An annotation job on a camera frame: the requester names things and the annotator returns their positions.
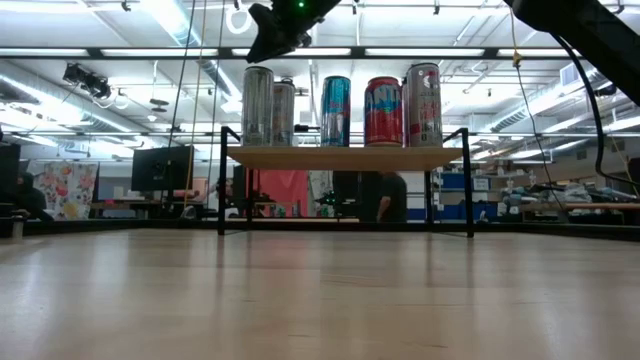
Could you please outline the floral hanging cloth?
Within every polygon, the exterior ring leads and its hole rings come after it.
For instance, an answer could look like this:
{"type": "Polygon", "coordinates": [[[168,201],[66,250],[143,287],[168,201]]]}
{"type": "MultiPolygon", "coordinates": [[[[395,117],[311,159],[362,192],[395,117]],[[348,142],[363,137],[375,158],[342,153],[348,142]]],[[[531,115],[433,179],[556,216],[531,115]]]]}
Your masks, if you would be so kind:
{"type": "Polygon", "coordinates": [[[87,220],[99,174],[97,163],[35,162],[28,171],[45,196],[46,213],[58,221],[87,220]]]}

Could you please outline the red Fanta soda can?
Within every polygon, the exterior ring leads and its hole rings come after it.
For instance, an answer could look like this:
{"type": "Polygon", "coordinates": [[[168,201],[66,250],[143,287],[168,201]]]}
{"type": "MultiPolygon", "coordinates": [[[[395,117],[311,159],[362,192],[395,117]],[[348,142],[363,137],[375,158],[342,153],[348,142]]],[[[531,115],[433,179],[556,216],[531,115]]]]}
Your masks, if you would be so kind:
{"type": "Polygon", "coordinates": [[[393,77],[375,77],[365,90],[364,144],[402,147],[403,143],[400,84],[393,77]]]}

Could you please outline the wooden shelf black metal legs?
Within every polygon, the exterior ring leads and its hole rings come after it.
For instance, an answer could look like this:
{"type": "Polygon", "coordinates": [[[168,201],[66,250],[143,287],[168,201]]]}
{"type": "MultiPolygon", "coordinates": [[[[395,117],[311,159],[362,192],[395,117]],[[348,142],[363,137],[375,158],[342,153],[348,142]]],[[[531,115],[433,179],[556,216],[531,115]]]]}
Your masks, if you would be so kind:
{"type": "Polygon", "coordinates": [[[445,232],[454,231],[454,225],[436,224],[432,219],[431,172],[458,158],[463,160],[464,194],[466,222],[463,231],[472,239],[475,235],[475,222],[472,204],[471,159],[469,148],[469,130],[459,128],[446,137],[452,140],[462,139],[463,147],[231,147],[228,139],[238,139],[239,135],[224,126],[220,132],[220,178],[227,178],[226,162],[229,158],[243,165],[247,170],[332,170],[332,171],[400,171],[422,172],[425,177],[426,220],[423,225],[376,224],[376,223],[330,223],[330,231],[375,230],[392,232],[445,232]]]}

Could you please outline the orange pink hanging cloth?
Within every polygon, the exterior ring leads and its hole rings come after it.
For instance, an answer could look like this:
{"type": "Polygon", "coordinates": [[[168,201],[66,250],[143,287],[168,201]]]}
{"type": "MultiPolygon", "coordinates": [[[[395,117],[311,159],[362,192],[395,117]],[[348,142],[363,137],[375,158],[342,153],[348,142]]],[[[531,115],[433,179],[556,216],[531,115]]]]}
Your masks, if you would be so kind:
{"type": "Polygon", "coordinates": [[[298,205],[300,215],[308,215],[308,172],[301,170],[254,170],[254,189],[266,193],[292,215],[298,205]]]}

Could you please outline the blue silver Red Bull can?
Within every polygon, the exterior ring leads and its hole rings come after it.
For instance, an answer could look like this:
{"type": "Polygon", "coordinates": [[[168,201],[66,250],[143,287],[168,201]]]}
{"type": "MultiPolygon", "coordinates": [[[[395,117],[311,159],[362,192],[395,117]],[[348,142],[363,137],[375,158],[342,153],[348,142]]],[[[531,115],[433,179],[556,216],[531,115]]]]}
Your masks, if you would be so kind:
{"type": "Polygon", "coordinates": [[[325,78],[321,102],[321,145],[348,147],[350,120],[351,81],[344,76],[325,78]]]}

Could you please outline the white Celsius energy can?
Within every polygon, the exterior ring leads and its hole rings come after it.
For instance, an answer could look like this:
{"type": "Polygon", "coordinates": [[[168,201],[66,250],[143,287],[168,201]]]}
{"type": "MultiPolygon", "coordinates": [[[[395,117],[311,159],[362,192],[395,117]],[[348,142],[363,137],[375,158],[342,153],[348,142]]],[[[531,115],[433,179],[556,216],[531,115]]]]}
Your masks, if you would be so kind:
{"type": "Polygon", "coordinates": [[[291,146],[294,134],[295,86],[291,80],[274,84],[272,144],[291,146]]]}

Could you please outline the white patterned hanging cloth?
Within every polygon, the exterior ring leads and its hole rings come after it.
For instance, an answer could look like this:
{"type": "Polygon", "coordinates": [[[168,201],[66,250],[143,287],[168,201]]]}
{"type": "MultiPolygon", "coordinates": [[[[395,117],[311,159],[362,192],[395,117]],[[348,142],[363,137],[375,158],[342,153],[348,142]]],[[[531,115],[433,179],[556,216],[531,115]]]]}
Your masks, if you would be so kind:
{"type": "Polygon", "coordinates": [[[333,190],[333,173],[329,170],[309,171],[308,188],[309,215],[322,218],[333,217],[333,206],[320,203],[320,200],[333,190]]]}

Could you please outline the Celsius can pink band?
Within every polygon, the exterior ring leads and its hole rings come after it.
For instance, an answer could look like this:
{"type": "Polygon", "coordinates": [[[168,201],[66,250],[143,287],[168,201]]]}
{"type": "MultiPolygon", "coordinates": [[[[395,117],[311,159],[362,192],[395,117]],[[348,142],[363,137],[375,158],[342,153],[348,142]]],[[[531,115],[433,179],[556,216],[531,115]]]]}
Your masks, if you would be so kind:
{"type": "Polygon", "coordinates": [[[420,63],[407,72],[409,145],[441,147],[442,102],[440,69],[435,63],[420,63]]]}

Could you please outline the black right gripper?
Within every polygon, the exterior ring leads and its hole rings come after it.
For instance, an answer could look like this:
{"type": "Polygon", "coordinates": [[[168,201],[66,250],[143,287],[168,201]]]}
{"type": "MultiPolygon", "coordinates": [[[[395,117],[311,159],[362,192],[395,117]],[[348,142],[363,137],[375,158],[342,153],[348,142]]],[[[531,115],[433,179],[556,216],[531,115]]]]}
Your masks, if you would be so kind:
{"type": "Polygon", "coordinates": [[[246,55],[248,63],[260,63],[309,47],[308,31],[322,23],[341,0],[270,0],[271,7],[254,3],[248,12],[258,26],[257,36],[246,55]]]}

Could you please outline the cluttered wooden bench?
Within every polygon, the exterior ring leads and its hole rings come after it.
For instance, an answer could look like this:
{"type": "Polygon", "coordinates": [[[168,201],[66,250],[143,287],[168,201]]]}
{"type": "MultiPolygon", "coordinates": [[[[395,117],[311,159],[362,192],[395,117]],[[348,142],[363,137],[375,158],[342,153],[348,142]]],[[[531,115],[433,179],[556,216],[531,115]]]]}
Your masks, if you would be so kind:
{"type": "Polygon", "coordinates": [[[640,203],[531,203],[520,206],[522,212],[533,211],[572,211],[575,209],[640,211],[640,203]]]}

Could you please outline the black aluminium rig frame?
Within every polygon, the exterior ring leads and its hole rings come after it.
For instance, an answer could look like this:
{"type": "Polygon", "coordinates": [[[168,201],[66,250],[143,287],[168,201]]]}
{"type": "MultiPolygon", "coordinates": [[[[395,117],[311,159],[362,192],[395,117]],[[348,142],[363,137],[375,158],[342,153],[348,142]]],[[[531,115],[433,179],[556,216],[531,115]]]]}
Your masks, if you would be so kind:
{"type": "Polygon", "coordinates": [[[65,233],[115,231],[129,229],[214,230],[219,234],[233,231],[318,231],[318,232],[421,232],[464,233],[470,237],[477,233],[524,233],[550,236],[582,237],[621,240],[640,243],[640,226],[613,226],[555,223],[360,223],[356,220],[311,218],[231,218],[222,226],[216,221],[185,219],[103,219],[81,221],[27,221],[25,236],[65,233]]]}

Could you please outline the blue storage bins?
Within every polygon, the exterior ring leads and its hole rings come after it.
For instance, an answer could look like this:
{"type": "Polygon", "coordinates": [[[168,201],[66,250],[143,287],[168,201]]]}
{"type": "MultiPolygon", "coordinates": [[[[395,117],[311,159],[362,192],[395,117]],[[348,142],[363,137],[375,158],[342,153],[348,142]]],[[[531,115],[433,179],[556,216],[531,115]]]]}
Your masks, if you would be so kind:
{"type": "MultiPolygon", "coordinates": [[[[409,221],[425,221],[427,219],[425,174],[415,172],[401,173],[405,180],[409,221]]],[[[436,222],[462,222],[466,219],[465,188],[463,173],[434,173],[431,178],[432,218],[436,222]]],[[[495,217],[498,215],[499,191],[492,186],[488,177],[472,178],[472,210],[473,219],[479,220],[482,215],[495,217]]]]}

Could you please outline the person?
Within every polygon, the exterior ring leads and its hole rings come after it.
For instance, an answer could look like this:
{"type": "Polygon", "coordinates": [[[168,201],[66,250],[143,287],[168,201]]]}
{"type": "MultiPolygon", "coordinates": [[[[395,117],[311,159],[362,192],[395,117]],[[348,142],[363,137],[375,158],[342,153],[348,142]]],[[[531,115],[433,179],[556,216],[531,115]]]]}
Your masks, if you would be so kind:
{"type": "Polygon", "coordinates": [[[407,221],[407,185],[405,180],[395,172],[382,174],[377,221],[379,223],[407,221]]]}
{"type": "Polygon", "coordinates": [[[28,219],[51,222],[54,218],[47,213],[45,195],[34,185],[34,176],[23,172],[17,178],[17,193],[15,195],[17,210],[28,219]]]}
{"type": "Polygon", "coordinates": [[[210,185],[204,178],[194,180],[194,188],[191,190],[175,190],[174,200],[183,204],[182,217],[191,219],[216,219],[219,215],[219,196],[224,193],[225,209],[224,217],[230,218],[239,215],[238,206],[232,199],[231,179],[225,181],[225,189],[221,190],[221,180],[218,179],[210,185]]]}

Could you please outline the black ceiling-hung device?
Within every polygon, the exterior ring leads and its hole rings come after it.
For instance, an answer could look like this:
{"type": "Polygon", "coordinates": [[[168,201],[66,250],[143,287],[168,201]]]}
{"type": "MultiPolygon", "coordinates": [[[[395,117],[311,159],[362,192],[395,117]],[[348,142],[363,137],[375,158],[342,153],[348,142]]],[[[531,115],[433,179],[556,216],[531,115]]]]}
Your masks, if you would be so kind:
{"type": "Polygon", "coordinates": [[[78,86],[88,92],[93,98],[108,99],[112,90],[108,79],[94,72],[82,68],[77,63],[68,63],[62,79],[73,86],[78,86]]]}

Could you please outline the Celsius Tropical Vibe can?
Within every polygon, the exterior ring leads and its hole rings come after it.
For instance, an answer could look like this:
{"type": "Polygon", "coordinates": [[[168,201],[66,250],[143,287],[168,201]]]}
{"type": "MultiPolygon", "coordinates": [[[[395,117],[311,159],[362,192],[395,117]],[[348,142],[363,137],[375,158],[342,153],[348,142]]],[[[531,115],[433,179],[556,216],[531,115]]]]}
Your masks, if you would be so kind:
{"type": "Polygon", "coordinates": [[[271,144],[274,74],[265,67],[245,69],[242,95],[242,145],[271,144]]]}

